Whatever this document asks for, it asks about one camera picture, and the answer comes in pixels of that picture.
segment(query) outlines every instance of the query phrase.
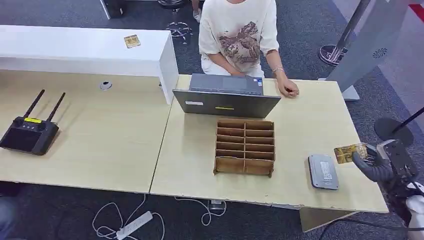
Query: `laptop lid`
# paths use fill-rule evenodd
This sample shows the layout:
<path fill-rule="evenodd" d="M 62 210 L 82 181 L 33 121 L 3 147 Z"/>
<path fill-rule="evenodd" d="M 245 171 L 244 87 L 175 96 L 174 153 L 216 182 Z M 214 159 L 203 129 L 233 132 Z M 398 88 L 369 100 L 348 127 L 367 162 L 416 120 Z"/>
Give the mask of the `laptop lid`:
<path fill-rule="evenodd" d="M 185 113 L 265 118 L 280 101 L 280 96 L 245 95 L 174 89 Z"/>
<path fill-rule="evenodd" d="M 263 95 L 261 77 L 193 73 L 190 91 Z"/>

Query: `woman's hand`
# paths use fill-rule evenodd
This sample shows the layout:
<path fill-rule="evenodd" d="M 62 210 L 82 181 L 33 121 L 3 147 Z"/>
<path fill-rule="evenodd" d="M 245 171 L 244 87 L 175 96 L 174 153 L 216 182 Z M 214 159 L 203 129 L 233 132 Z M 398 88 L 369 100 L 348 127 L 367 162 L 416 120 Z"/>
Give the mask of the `woman's hand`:
<path fill-rule="evenodd" d="M 295 98 L 299 95 L 298 86 L 296 83 L 288 79 L 284 72 L 279 72 L 276 75 L 278 89 L 286 98 Z"/>

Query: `cardboard organizer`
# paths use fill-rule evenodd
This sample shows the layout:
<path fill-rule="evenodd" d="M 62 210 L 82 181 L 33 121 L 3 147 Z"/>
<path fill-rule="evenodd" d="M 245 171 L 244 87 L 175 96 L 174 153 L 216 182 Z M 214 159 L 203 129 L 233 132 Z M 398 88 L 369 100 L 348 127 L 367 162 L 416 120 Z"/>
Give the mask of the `cardboard organizer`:
<path fill-rule="evenodd" d="M 213 173 L 272 176 L 275 157 L 274 123 L 219 119 Z"/>

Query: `gold card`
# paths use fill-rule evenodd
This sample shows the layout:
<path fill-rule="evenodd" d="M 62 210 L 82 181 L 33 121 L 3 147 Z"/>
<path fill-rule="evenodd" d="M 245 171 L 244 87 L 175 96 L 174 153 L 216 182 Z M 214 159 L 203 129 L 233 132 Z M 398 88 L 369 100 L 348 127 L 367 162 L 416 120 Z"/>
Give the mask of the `gold card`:
<path fill-rule="evenodd" d="M 137 35 L 126 36 L 123 39 L 125 40 L 125 44 L 128 49 L 141 45 L 139 37 Z"/>
<path fill-rule="evenodd" d="M 334 148 L 335 157 L 338 164 L 345 164 L 352 162 L 352 153 L 357 151 L 362 159 L 368 157 L 367 146 L 365 143 L 354 144 L 350 146 L 341 146 Z"/>

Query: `black stand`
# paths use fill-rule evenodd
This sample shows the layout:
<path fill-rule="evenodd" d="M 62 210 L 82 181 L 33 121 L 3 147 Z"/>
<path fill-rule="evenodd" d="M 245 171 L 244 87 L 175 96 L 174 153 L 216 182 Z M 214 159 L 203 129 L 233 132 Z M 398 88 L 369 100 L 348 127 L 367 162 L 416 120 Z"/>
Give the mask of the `black stand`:
<path fill-rule="evenodd" d="M 414 142 L 414 135 L 411 130 L 405 126 L 422 113 L 424 113 L 424 107 L 404 122 L 396 121 L 388 117 L 380 118 L 374 123 L 375 133 L 383 141 L 399 139 L 405 147 L 408 147 Z"/>

